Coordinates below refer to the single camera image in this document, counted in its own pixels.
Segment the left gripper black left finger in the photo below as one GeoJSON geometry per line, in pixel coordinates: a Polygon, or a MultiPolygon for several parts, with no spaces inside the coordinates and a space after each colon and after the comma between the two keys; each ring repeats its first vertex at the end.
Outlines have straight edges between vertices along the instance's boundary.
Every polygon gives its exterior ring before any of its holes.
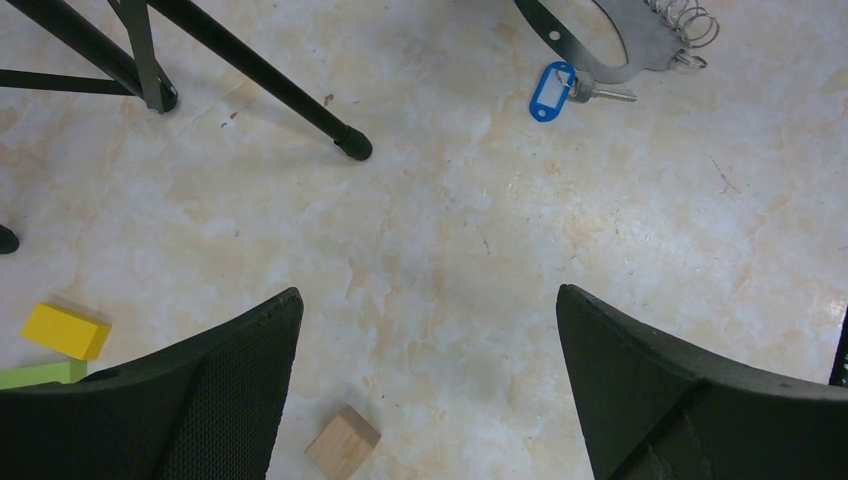
{"type": "Polygon", "coordinates": [[[288,288],[207,331],[62,384],[1,394],[5,479],[262,479],[304,304],[288,288]]]}

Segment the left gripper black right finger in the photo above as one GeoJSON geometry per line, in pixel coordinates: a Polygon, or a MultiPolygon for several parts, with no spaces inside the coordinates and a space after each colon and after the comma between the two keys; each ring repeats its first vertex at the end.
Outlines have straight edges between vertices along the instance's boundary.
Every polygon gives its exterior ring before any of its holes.
{"type": "Polygon", "coordinates": [[[757,369],[575,285],[558,332],[597,479],[843,479],[847,392],[757,369]]]}

